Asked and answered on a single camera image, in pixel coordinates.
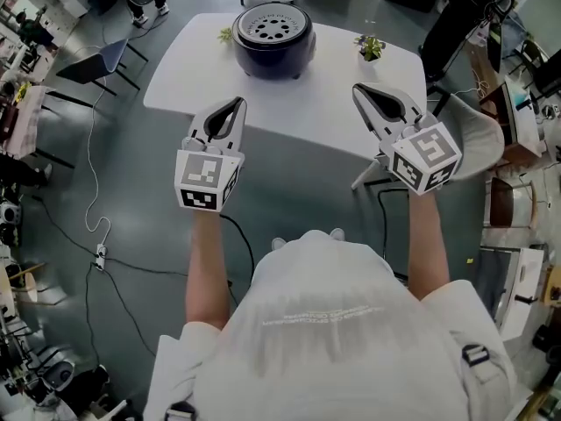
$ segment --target white shirt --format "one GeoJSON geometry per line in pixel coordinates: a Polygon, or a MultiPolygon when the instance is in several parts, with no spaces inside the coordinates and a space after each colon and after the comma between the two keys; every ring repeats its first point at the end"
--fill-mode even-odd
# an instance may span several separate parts
{"type": "Polygon", "coordinates": [[[499,354],[514,385],[471,283],[420,302],[370,247],[308,232],[259,263],[221,332],[160,338],[145,420],[186,399],[209,421],[468,420],[451,331],[499,354]]]}

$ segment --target gray floor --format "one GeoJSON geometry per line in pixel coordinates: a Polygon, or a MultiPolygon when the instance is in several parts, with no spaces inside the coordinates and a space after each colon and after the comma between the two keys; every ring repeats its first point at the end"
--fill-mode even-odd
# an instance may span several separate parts
{"type": "MultiPolygon", "coordinates": [[[[416,51],[436,14],[422,14],[383,0],[301,0],[314,22],[356,32],[376,32],[384,40],[416,51]]],[[[135,76],[142,90],[137,94],[118,76],[108,84],[120,96],[103,96],[96,114],[91,140],[91,157],[100,193],[90,213],[95,225],[100,215],[113,223],[107,242],[109,256],[158,270],[186,271],[191,216],[180,210],[174,193],[175,152],[187,134],[188,118],[150,111],[142,99],[161,56],[181,30],[200,12],[239,12],[238,0],[169,0],[172,12],[167,22],[132,43],[150,62],[127,54],[127,73],[135,76]]],[[[153,15],[154,8],[147,10],[153,15]]],[[[111,42],[139,35],[132,30],[122,4],[103,16],[103,36],[111,42]]],[[[66,51],[61,52],[46,83],[70,95],[94,102],[99,95],[92,84],[76,85],[57,79],[54,72],[73,58],[82,46],[101,45],[102,24],[88,15],[79,24],[66,51]]],[[[460,55],[446,85],[451,90],[469,89],[473,82],[468,60],[460,55]]],[[[475,101],[475,95],[466,96],[475,101]]],[[[90,234],[84,225],[84,211],[95,194],[89,171],[86,145],[91,112],[61,101],[48,103],[57,114],[45,112],[39,123],[39,146],[75,163],[76,169],[54,167],[53,180],[40,194],[53,218],[76,241],[90,250],[103,237],[104,227],[90,234]]],[[[294,239],[309,229],[329,231],[340,226],[347,239],[364,242],[381,251],[381,211],[376,190],[351,193],[353,178],[365,161],[295,139],[253,129],[245,130],[246,167],[224,213],[244,228],[256,260],[270,248],[270,240],[281,236],[294,239]]],[[[478,252],[484,209],[481,180],[447,186],[438,202],[454,278],[472,272],[466,260],[478,252]]],[[[406,270],[408,251],[408,206],[403,195],[386,196],[389,220],[387,259],[395,271],[406,270]]],[[[41,287],[54,287],[41,294],[44,301],[64,299],[54,307],[25,307],[25,319],[42,326],[46,339],[71,345],[85,359],[93,361],[85,323],[85,275],[92,258],[70,244],[49,223],[36,202],[25,200],[24,247],[22,258],[46,261],[37,274],[41,287]]],[[[233,289],[243,297],[250,275],[250,260],[236,230],[224,222],[226,264],[233,289]]],[[[184,323],[185,279],[149,275],[108,262],[121,294],[138,320],[148,345],[155,350],[161,334],[177,336],[184,323]]],[[[141,410],[153,366],[153,357],[142,346],[138,334],[107,276],[95,272],[89,288],[90,317],[102,362],[108,368],[118,397],[133,399],[141,410]]]]}

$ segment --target green plant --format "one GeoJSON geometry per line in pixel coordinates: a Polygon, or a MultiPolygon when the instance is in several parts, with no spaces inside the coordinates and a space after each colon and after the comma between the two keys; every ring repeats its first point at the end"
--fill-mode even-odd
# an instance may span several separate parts
{"type": "Polygon", "coordinates": [[[355,38],[355,45],[359,46],[360,54],[365,58],[365,61],[374,61],[381,57],[383,44],[376,39],[375,36],[362,36],[355,38]]]}
{"type": "Polygon", "coordinates": [[[226,44],[231,41],[231,28],[223,28],[220,30],[220,34],[218,35],[220,42],[226,44]]]}

